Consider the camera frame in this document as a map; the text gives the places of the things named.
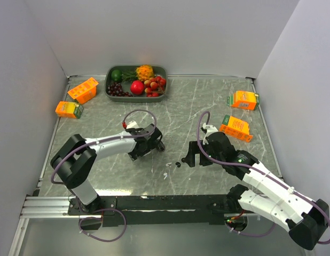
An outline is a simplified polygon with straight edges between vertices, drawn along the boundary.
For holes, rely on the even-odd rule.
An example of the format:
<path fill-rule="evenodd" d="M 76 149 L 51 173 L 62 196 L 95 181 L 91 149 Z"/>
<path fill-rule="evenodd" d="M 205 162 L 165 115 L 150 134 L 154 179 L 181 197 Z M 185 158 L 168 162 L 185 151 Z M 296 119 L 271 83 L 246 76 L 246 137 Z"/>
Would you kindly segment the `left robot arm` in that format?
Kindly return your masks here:
<path fill-rule="evenodd" d="M 96 161 L 126 153 L 135 161 L 152 150 L 164 151 L 162 132 L 150 124 L 146 128 L 128 128 L 116 135 L 85 139 L 79 134 L 71 136 L 53 156 L 50 164 L 54 169 L 52 183 L 57 175 L 64 185 L 79 200 L 79 208 L 87 214 L 96 213 L 101 207 L 101 198 L 88 180 Z"/>

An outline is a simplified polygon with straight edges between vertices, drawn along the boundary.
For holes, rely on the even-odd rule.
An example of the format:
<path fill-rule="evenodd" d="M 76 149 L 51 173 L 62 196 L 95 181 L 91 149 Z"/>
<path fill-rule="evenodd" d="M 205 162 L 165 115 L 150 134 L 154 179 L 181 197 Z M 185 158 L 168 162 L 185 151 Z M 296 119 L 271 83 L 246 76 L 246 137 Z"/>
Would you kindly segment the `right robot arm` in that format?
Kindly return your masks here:
<path fill-rule="evenodd" d="M 330 228 L 329 206 L 322 199 L 316 201 L 297 192 L 276 177 L 255 156 L 245 150 L 236 150 L 222 132 L 210 132 L 204 140 L 190 141 L 182 162 L 195 166 L 219 164 L 230 175 L 262 192 L 254 193 L 248 187 L 236 185 L 230 189 L 227 206 L 232 212 L 242 209 L 271 220 L 288 232 L 300 247 L 313 250 L 327 228 Z"/>

